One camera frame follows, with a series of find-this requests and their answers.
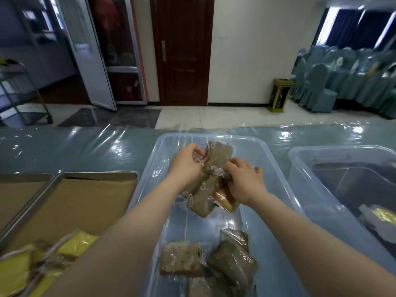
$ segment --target wooden door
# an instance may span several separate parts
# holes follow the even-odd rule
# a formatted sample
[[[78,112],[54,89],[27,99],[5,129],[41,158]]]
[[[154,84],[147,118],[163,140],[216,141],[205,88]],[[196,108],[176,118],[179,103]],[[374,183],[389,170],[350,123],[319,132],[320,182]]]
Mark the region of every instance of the wooden door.
[[[151,0],[162,105],[207,105],[214,0]]]

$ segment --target wooden floor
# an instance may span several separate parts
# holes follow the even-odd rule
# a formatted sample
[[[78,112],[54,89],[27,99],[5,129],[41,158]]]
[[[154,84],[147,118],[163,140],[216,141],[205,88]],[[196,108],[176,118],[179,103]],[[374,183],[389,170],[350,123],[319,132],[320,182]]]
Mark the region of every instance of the wooden floor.
[[[40,89],[40,94],[48,104],[91,104],[80,75],[73,75]]]

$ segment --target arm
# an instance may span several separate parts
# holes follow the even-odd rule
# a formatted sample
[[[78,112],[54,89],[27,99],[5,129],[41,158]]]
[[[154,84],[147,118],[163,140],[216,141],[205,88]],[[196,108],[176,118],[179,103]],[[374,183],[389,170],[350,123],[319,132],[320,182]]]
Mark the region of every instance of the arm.
[[[109,228],[44,296],[136,296],[162,227],[182,189],[199,174],[189,144],[172,160],[167,177]]]
[[[395,276],[268,193],[262,169],[239,158],[226,169],[235,199],[263,219],[312,296],[394,296]]]

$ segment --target person's left hand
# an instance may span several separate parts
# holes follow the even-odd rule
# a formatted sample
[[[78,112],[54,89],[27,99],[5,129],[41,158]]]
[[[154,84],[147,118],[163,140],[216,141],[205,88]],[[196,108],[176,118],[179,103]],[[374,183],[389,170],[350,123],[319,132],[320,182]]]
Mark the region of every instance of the person's left hand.
[[[205,152],[199,146],[194,143],[188,144],[180,149],[169,165],[168,177],[175,181],[180,189],[193,182],[204,166],[203,163],[196,162],[196,154],[205,156]]]

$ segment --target door handle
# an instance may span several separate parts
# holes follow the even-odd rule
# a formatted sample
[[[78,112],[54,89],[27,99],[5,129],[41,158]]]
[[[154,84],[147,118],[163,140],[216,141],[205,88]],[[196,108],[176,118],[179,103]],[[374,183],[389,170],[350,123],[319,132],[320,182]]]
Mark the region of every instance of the door handle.
[[[166,44],[165,41],[161,41],[162,47],[162,61],[166,61]]]

